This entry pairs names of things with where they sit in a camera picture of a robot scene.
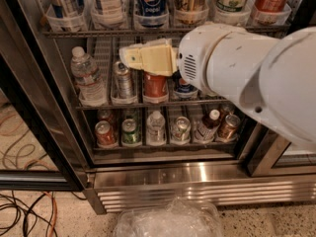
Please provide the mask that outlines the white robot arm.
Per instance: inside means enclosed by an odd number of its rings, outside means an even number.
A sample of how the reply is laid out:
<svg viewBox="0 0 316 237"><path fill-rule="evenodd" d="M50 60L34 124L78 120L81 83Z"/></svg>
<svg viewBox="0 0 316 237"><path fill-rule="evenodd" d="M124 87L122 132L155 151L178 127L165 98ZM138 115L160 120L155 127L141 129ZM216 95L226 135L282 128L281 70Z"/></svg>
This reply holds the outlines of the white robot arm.
<svg viewBox="0 0 316 237"><path fill-rule="evenodd" d="M157 75L181 73L206 94L215 93L240 111L305 149L316 148L316 28L283 39L243 28L206 23L174 48L170 39L119 50L122 63Z"/></svg>

